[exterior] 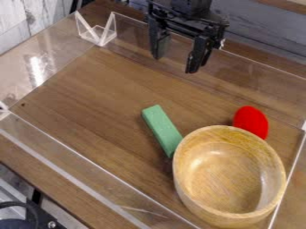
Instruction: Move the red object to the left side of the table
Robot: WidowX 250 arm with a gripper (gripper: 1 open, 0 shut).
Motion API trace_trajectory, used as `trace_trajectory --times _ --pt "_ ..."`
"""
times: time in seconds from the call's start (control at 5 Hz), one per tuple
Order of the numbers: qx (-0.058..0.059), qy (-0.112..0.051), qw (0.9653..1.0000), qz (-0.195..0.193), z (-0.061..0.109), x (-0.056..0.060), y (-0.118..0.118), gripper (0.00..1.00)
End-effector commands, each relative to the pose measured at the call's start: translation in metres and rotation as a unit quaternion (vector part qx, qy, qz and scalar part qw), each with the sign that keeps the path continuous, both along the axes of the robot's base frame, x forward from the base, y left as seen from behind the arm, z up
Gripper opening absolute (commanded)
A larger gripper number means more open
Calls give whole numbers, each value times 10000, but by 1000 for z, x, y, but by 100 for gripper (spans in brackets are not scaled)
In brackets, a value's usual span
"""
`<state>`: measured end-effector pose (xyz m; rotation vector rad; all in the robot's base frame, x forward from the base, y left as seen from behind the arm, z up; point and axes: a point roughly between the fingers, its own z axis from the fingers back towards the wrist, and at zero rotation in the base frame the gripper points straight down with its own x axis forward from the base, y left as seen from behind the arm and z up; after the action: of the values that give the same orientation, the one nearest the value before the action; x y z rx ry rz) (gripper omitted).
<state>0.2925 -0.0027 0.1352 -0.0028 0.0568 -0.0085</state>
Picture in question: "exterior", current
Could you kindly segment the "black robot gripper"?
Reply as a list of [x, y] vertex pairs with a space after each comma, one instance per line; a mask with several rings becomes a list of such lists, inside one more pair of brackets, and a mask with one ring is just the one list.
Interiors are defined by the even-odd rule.
[[195, 38], [187, 56], [185, 73], [195, 73], [208, 61], [211, 49], [223, 47], [229, 22], [209, 9], [211, 2], [212, 0], [147, 0], [152, 57], [160, 59], [164, 56], [171, 39], [169, 31]]

